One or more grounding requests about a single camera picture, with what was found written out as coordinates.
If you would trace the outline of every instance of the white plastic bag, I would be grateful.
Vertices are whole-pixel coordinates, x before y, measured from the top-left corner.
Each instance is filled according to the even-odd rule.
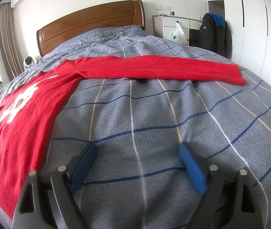
[[[178,44],[188,45],[186,36],[178,21],[177,21],[177,30],[174,33],[171,33],[170,39],[174,42],[177,42]]]

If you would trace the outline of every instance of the silver screw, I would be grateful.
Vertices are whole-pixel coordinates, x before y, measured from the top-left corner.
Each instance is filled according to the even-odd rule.
[[[245,176],[245,175],[247,174],[247,172],[246,172],[244,169],[241,169],[239,172],[240,172],[240,174],[241,174],[242,176]]]
[[[60,165],[60,166],[58,167],[58,170],[59,170],[59,171],[65,171],[65,170],[66,170],[66,166],[65,166],[65,165]]]
[[[32,177],[32,176],[36,175],[36,171],[35,170],[31,170],[28,174],[29,174],[30,177]]]
[[[211,164],[210,165],[210,170],[216,171],[216,170],[218,170],[218,167],[216,165],[214,165],[214,164]]]

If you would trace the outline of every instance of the black jacket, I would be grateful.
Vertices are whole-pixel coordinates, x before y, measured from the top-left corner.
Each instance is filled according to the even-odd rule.
[[[232,56],[232,36],[227,22],[225,28],[216,27],[213,17],[206,16],[199,29],[198,46],[229,59]]]

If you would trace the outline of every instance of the bed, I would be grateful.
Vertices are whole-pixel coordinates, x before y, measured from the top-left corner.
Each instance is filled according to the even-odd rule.
[[[144,29],[140,0],[86,8],[46,25],[37,32],[42,58],[0,91],[0,102],[64,59],[158,55],[232,63],[211,51],[146,36]],[[66,164],[93,141],[98,156],[74,196],[90,228],[184,228],[200,200],[178,156],[179,142],[188,141],[211,164],[253,172],[263,223],[271,228],[271,87],[239,68],[247,81],[243,86],[82,80],[56,119],[41,171]],[[144,178],[139,178],[139,164]],[[58,228],[65,228],[59,212],[54,215]],[[11,219],[0,208],[4,228],[11,228]]]

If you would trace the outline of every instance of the blue gripper pad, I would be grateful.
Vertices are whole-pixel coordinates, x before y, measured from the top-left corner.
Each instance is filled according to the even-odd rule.
[[[198,166],[195,159],[192,157],[191,153],[188,151],[184,143],[179,145],[179,156],[183,161],[187,173],[191,179],[194,188],[198,190],[201,194],[207,191],[207,185],[205,182],[205,175],[201,168]]]
[[[95,144],[92,144],[71,175],[71,186],[69,188],[69,191],[72,194],[74,194],[82,187],[84,180],[87,177],[89,170],[94,163],[96,155],[97,147]]]

